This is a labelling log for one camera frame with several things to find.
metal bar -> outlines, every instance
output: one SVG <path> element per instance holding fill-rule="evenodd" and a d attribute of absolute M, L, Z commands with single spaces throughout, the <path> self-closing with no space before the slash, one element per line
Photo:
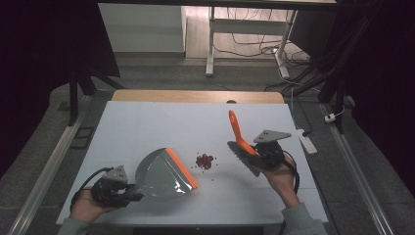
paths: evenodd
<path fill-rule="evenodd" d="M 320 105 L 322 109 L 321 112 L 324 115 L 330 113 L 328 112 L 328 109 L 326 109 L 326 106 L 327 105 L 323 104 Z M 385 212 L 383 211 L 382 206 L 376 198 L 376 195 L 373 193 L 372 188 L 367 182 L 366 177 L 360 168 L 360 165 L 357 162 L 353 151 L 349 147 L 345 136 L 340 134 L 339 130 L 333 124 L 330 124 L 330 128 L 346 161 L 350 174 L 353 177 L 357 188 L 359 189 L 360 196 L 362 196 L 363 201 L 366 204 L 368 211 L 371 214 L 376 227 L 378 228 L 379 233 L 383 235 L 394 234 L 392 227 L 390 226 L 390 223 L 388 222 L 388 219 L 385 215 Z"/>
<path fill-rule="evenodd" d="M 78 118 L 75 120 L 72 126 L 68 126 L 61 139 L 59 140 L 55 150 L 53 151 L 51 157 L 49 158 L 48 162 L 46 163 L 45 167 L 43 168 L 42 172 L 40 173 L 39 178 L 37 179 L 36 183 L 33 186 L 30 194 L 28 195 L 26 201 L 24 202 L 21 211 L 19 212 L 18 216 L 15 219 L 11 229 L 7 233 L 8 235 L 17 235 L 17 234 L 25 234 L 29 225 L 33 221 L 33 218 L 42 203 L 43 198 L 46 195 L 49 186 L 55 177 L 59 166 L 67 152 L 67 149 L 70 145 L 73 136 L 76 133 L 76 130 L 79 128 L 85 113 L 86 108 L 91 101 L 91 97 L 84 96 L 80 102 L 80 109 L 81 112 Z"/>

person's sleeve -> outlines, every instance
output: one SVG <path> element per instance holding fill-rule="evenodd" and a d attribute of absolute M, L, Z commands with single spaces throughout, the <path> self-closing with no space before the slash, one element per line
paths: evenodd
<path fill-rule="evenodd" d="M 313 219 L 304 203 L 282 211 L 290 235 L 321 235 L 327 234 L 321 219 Z"/>
<path fill-rule="evenodd" d="M 80 220 L 66 218 L 58 235 L 86 235 L 89 224 Z"/>

cable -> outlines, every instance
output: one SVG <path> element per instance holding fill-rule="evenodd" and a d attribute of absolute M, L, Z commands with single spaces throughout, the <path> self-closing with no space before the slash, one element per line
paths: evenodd
<path fill-rule="evenodd" d="M 288 163 L 285 159 L 282 161 L 282 164 L 284 164 L 294 175 L 296 182 L 294 185 L 294 192 L 297 193 L 299 191 L 299 187 L 300 187 L 300 175 L 299 172 L 297 171 L 297 163 L 294 160 L 293 156 L 291 156 L 291 154 L 289 154 L 287 151 L 283 151 L 284 154 L 287 154 L 294 162 L 295 166 L 292 166 L 290 163 Z M 280 231 L 278 232 L 278 235 L 282 235 L 284 233 L 286 227 L 286 220 L 283 220 L 283 223 L 281 224 L 280 227 Z"/>
<path fill-rule="evenodd" d="M 73 194 L 72 200 L 70 201 L 70 212 L 72 211 L 73 205 L 76 203 L 76 200 L 79 198 L 80 192 L 82 192 L 82 190 L 84 190 L 86 184 L 88 184 L 89 181 L 91 181 L 92 178 L 94 178 L 97 174 L 101 173 L 101 172 L 108 172 L 110 170 L 114 169 L 113 167 L 104 167 L 101 168 L 97 171 L 95 171 L 95 173 L 93 173 L 91 176 L 89 176 L 89 178 L 87 178 L 85 180 L 85 182 L 82 184 L 82 186 L 80 186 L 79 190 L 76 191 L 75 194 Z"/>
<path fill-rule="evenodd" d="M 218 51 L 218 52 L 229 53 L 229 54 L 233 54 L 233 55 L 237 55 L 237 56 L 242 56 L 242 57 L 255 57 L 255 56 L 260 56 L 260 55 L 262 55 L 262 52 L 261 52 L 261 53 L 258 53 L 258 54 L 253 54 L 253 55 L 242 55 L 242 54 L 235 53 L 235 52 L 231 52 L 231 51 L 222 51 L 222 50 L 217 49 L 217 48 L 214 46 L 214 44 L 212 44 L 212 45 L 213 45 L 214 50 L 216 50 L 216 51 Z"/>

black cable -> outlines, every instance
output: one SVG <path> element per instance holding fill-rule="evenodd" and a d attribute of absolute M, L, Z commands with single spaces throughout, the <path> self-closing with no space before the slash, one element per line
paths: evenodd
<path fill-rule="evenodd" d="M 217 48 L 214 46 L 214 44 L 212 44 L 212 45 L 213 45 L 214 50 L 216 50 L 216 51 L 218 51 L 218 52 L 229 53 L 229 54 L 233 54 L 233 55 L 237 55 L 237 56 L 242 56 L 242 57 L 255 57 L 255 56 L 260 56 L 260 55 L 262 55 L 262 52 L 261 52 L 261 53 L 258 53 L 258 54 L 253 54 L 253 55 L 242 55 L 242 54 L 238 54 L 238 53 L 231 52 L 231 51 L 222 51 L 222 50 L 217 49 Z"/>
<path fill-rule="evenodd" d="M 85 182 L 82 184 L 82 186 L 80 186 L 79 190 L 76 191 L 75 194 L 73 194 L 72 200 L 70 201 L 70 208 L 69 211 L 72 211 L 73 205 L 76 203 L 76 200 L 79 198 L 80 193 L 82 192 L 82 190 L 84 190 L 85 186 L 88 184 L 89 181 L 91 181 L 92 178 L 94 178 L 97 174 L 101 173 L 101 172 L 108 172 L 110 170 L 114 169 L 113 167 L 104 167 L 101 168 L 97 171 L 95 171 L 95 173 L 93 173 L 91 176 L 89 176 L 89 178 L 87 178 L 85 180 Z"/>
<path fill-rule="evenodd" d="M 300 175 L 299 172 L 297 171 L 297 163 L 294 160 L 293 156 L 291 156 L 290 153 L 288 153 L 287 151 L 283 151 L 284 154 L 287 154 L 294 162 L 294 165 L 291 165 L 290 163 L 288 163 L 285 159 L 282 161 L 282 163 L 289 168 L 289 170 L 293 173 L 296 182 L 294 185 L 294 192 L 297 193 L 299 191 L 299 187 L 300 187 Z M 283 220 L 283 223 L 281 224 L 280 227 L 280 231 L 278 232 L 278 235 L 282 235 L 284 233 L 285 227 L 286 227 L 286 220 Z"/>
<path fill-rule="evenodd" d="M 292 88 L 294 85 L 296 85 L 296 84 L 300 84 L 300 81 L 302 81 L 310 72 L 312 72 L 314 70 L 314 67 L 313 66 L 308 66 L 307 68 L 305 68 L 305 70 L 303 70 L 298 76 L 296 76 L 295 78 L 293 78 L 292 80 L 289 80 L 289 81 L 291 81 L 291 82 L 289 82 L 290 84 L 286 87 L 286 88 L 284 88 L 282 91 L 281 91 L 281 94 L 283 95 L 283 96 L 285 96 L 285 93 L 290 89 L 290 88 Z"/>

